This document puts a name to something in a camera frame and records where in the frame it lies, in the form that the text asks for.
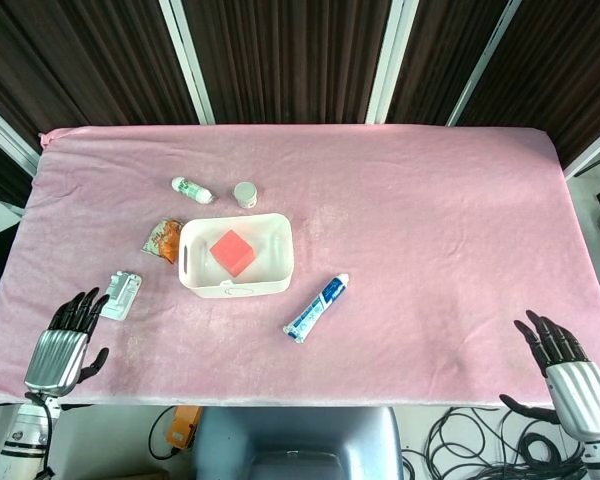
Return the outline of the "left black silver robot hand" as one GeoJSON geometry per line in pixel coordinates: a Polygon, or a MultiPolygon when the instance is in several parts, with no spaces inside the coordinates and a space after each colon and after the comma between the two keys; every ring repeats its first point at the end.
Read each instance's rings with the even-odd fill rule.
{"type": "Polygon", "coordinates": [[[42,400],[61,398],[105,365],[109,349],[99,350],[92,363],[84,363],[87,350],[109,300],[97,287],[80,292],[54,313],[34,348],[24,384],[27,395],[42,400]]]}

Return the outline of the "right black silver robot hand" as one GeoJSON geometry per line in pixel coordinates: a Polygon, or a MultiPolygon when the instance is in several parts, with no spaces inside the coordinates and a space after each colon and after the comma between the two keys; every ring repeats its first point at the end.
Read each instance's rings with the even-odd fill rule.
{"type": "Polygon", "coordinates": [[[516,320],[514,326],[545,380],[552,407],[523,405],[506,394],[500,400],[516,414],[561,426],[581,443],[600,442],[600,368],[571,331],[532,310],[526,316],[528,323],[516,320]]]}

